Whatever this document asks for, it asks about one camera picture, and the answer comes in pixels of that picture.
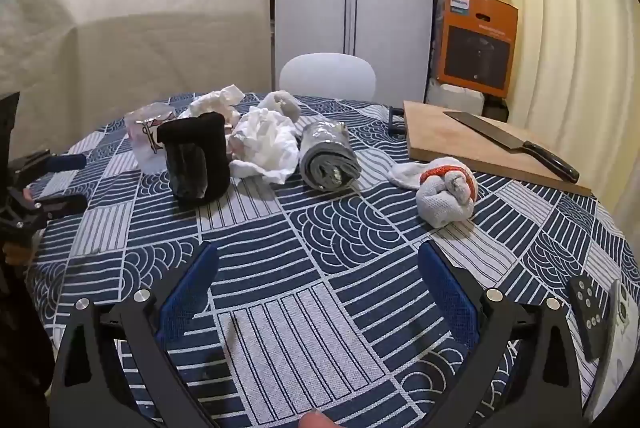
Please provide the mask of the person's right hand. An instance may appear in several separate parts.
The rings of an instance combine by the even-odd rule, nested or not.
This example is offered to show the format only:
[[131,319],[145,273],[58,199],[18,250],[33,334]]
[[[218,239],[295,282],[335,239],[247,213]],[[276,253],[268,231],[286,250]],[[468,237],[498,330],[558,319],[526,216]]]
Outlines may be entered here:
[[299,419],[298,428],[342,428],[332,419],[320,411],[313,410],[303,414]]

